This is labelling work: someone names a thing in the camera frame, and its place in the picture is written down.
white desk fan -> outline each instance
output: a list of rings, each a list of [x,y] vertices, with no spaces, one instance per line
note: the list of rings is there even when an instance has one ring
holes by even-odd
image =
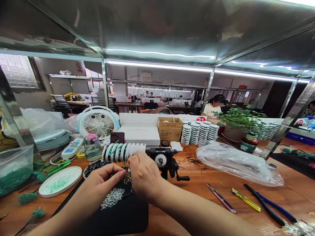
[[[78,131],[85,137],[88,134],[97,134],[99,140],[108,138],[119,128],[119,116],[103,106],[91,106],[78,114]]]

person's right hand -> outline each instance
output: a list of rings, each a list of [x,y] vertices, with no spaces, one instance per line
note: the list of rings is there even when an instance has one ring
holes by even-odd
[[[131,172],[132,187],[136,194],[154,203],[155,199],[165,190],[168,184],[161,177],[156,163],[144,152],[136,152],[128,158]]]

potted plant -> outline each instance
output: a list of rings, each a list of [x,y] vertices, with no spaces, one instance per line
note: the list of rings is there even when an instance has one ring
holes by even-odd
[[[240,142],[242,137],[245,137],[247,133],[252,132],[260,134],[256,128],[257,126],[266,125],[261,121],[262,117],[267,117],[265,113],[249,110],[250,106],[246,106],[245,109],[234,108],[236,104],[232,104],[231,109],[226,115],[222,112],[216,112],[214,116],[220,118],[222,122],[217,123],[218,126],[225,126],[224,136],[234,141]]]

black mat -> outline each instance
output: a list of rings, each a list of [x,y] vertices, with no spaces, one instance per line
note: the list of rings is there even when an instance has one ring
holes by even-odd
[[[294,153],[274,153],[270,157],[315,180],[315,169],[309,166],[315,163],[314,160],[298,157]]]
[[[65,206],[83,182],[84,179],[75,186],[53,216]],[[73,233],[73,235],[107,236],[141,233],[145,231],[149,219],[148,203],[137,197],[135,193],[130,194],[130,186],[125,186],[124,189],[125,193],[122,200],[118,201],[117,204],[111,208],[103,210],[99,208],[75,233]]]

pliers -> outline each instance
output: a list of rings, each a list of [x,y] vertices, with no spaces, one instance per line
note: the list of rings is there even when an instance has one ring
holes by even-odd
[[[273,203],[272,201],[270,201],[269,199],[265,198],[264,196],[262,196],[259,192],[256,192],[254,189],[252,189],[248,184],[244,184],[244,186],[252,192],[252,194],[259,200],[259,202],[262,204],[263,208],[266,210],[267,214],[270,215],[270,217],[277,222],[278,224],[280,224],[281,226],[285,226],[284,221],[277,216],[268,206],[266,203],[268,203],[269,205],[273,206],[275,209],[277,209],[279,212],[281,212],[286,218],[288,218],[292,223],[296,223],[297,220],[296,218],[294,218],[294,216],[292,216],[289,212],[287,212],[286,210],[284,210],[281,206]]]

